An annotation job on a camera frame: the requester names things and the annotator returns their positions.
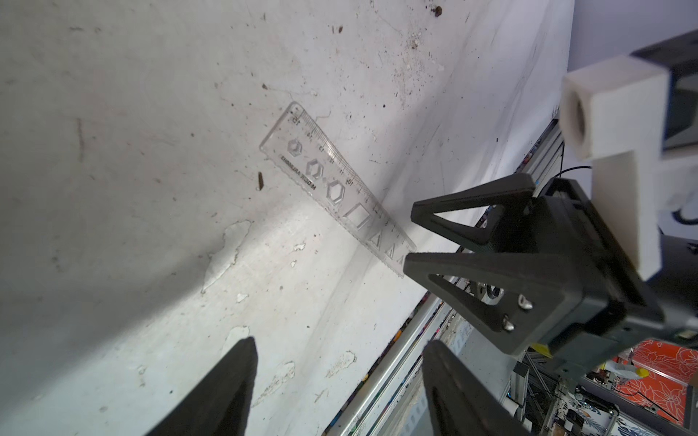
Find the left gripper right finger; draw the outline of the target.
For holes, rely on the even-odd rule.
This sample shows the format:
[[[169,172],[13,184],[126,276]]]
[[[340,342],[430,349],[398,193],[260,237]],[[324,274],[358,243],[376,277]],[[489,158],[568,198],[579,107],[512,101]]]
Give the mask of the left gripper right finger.
[[[529,434],[440,341],[425,347],[423,381],[435,435]]]

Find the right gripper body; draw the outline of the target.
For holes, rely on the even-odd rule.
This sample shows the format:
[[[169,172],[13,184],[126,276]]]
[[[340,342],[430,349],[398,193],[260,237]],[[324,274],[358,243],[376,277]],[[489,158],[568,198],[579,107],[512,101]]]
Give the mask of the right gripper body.
[[[534,196],[528,177],[490,187],[490,338],[515,354],[539,343],[561,372],[646,339],[697,346],[697,243],[662,235],[663,268],[639,277],[578,185],[556,179]]]

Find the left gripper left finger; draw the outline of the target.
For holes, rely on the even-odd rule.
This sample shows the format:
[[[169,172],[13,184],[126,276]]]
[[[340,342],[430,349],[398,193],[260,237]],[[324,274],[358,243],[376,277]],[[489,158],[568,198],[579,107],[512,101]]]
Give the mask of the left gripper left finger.
[[[149,433],[243,435],[251,409],[257,364],[254,338],[237,342]]]

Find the short clear stencil ruler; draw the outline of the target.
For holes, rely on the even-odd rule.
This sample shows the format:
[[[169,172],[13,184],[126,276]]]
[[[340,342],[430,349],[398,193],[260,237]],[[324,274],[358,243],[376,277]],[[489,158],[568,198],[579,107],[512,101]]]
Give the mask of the short clear stencil ruler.
[[[260,150],[378,260],[404,275],[416,246],[299,103],[285,109]]]

